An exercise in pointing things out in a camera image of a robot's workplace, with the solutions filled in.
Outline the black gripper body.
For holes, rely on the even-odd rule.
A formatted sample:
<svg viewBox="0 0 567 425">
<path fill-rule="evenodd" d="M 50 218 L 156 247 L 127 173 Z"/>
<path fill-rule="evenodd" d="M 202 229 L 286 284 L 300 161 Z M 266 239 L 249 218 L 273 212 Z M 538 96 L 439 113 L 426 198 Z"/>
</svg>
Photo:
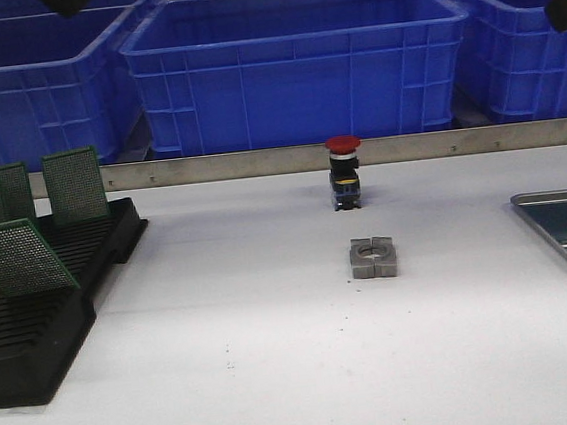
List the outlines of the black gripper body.
<svg viewBox="0 0 567 425">
<path fill-rule="evenodd" d="M 73 17 L 89 4 L 90 0 L 39 0 L 50 11 L 64 18 Z"/>
</svg>

